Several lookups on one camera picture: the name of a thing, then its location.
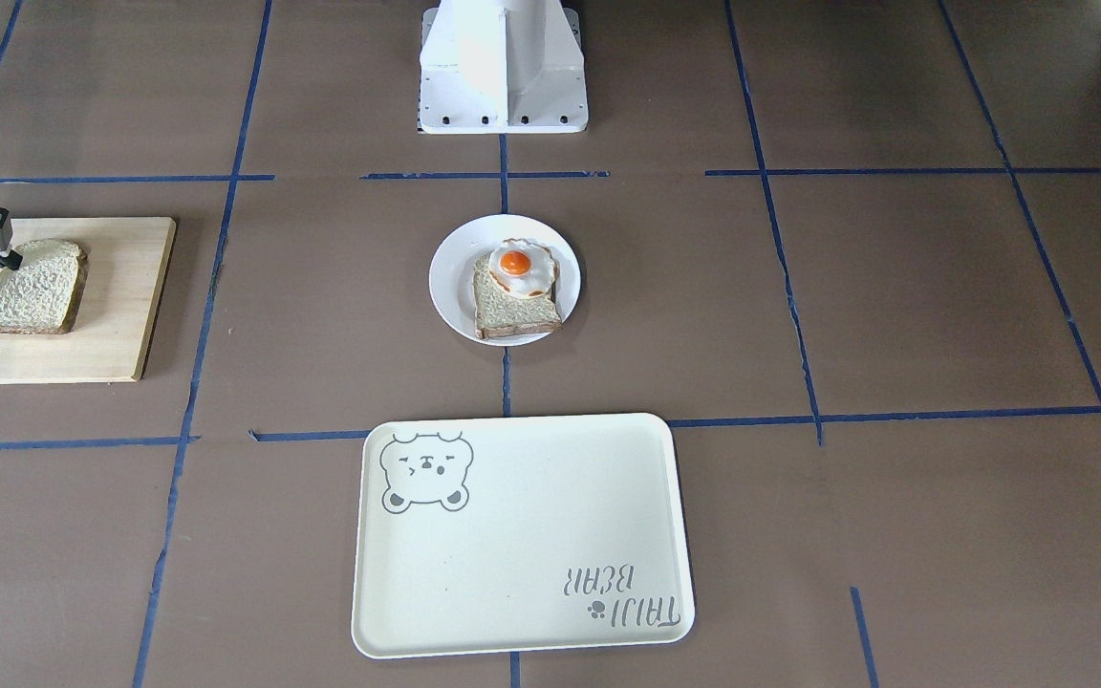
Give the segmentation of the fried egg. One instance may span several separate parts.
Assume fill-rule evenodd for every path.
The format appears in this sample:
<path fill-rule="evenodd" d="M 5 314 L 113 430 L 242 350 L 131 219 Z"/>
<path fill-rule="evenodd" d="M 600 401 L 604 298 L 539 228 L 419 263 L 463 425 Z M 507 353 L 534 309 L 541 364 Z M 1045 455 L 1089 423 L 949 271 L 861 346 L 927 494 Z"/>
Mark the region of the fried egg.
<path fill-rule="evenodd" d="M 558 267 L 550 249 L 536 241 L 508 239 L 486 260 L 490 277 L 514 299 L 550 295 Z"/>

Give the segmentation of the cream bear tray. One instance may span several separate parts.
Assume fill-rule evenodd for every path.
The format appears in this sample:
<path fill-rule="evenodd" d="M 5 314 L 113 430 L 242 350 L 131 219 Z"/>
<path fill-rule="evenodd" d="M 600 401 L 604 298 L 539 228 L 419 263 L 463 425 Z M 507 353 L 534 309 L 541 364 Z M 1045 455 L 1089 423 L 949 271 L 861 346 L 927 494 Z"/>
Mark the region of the cream bear tray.
<path fill-rule="evenodd" d="M 664 419 L 392 421 L 367 436 L 351 604 L 366 656 L 676 643 L 695 618 Z"/>

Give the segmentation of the white bread slice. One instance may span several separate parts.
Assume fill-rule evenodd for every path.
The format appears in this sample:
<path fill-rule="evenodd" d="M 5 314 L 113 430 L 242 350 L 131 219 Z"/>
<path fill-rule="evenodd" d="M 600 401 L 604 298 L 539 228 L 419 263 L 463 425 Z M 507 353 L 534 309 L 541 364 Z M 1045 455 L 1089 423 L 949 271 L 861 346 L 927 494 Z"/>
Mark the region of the white bread slice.
<path fill-rule="evenodd" d="M 74 241 L 44 238 L 17 248 L 21 266 L 0 271 L 0 334 L 69 334 L 88 274 Z"/>

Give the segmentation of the white round plate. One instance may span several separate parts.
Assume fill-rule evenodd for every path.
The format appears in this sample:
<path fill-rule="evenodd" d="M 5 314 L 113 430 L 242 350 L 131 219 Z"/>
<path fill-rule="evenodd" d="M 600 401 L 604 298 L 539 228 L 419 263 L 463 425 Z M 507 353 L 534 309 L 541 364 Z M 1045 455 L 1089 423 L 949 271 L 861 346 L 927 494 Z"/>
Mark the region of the white round plate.
<path fill-rule="evenodd" d="M 464 338 L 489 347 L 520 347 L 545 338 L 544 334 L 519 334 L 506 338 L 481 338 L 476 334 L 472 277 L 480 258 L 489 256 L 508 239 L 532 240 L 550 250 L 559 277 L 556 279 L 556 308 L 563 321 L 573 316 L 584 288 L 585 271 L 575 249 L 553 227 L 516 214 L 495 214 L 459 226 L 442 240 L 430 261 L 428 288 L 442 320 Z"/>

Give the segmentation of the white mounting column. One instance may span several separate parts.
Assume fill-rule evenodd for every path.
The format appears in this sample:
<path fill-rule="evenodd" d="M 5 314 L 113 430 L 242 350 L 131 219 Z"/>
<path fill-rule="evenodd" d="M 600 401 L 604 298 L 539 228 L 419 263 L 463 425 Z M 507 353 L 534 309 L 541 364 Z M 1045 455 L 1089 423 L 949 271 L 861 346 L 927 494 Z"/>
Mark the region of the white mounting column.
<path fill-rule="evenodd" d="M 589 123 L 578 13 L 559 1 L 442 1 L 422 17 L 419 130 L 571 134 Z"/>

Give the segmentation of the brown bread slice on plate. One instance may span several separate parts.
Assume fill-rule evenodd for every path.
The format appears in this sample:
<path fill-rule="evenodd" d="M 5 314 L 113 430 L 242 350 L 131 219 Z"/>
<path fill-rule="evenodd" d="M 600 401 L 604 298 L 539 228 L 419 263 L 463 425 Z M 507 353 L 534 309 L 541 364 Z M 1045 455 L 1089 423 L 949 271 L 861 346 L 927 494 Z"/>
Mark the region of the brown bread slice on plate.
<path fill-rule="evenodd" d="M 478 256 L 473 263 L 472 290 L 476 338 L 550 334 L 563 325 L 554 299 L 555 287 L 531 299 L 517 299 L 493 277 L 488 256 Z"/>

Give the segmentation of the wooden cutting board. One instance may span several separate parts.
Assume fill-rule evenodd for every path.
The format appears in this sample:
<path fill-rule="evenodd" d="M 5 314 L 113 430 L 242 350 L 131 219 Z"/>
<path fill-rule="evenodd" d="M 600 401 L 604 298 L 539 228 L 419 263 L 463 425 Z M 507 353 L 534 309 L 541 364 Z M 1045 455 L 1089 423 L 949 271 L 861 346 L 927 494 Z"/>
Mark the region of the wooden cutting board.
<path fill-rule="evenodd" d="M 14 243 L 57 238 L 88 254 L 69 334 L 0 334 L 0 384 L 139 380 L 176 221 L 166 217 L 14 219 Z"/>

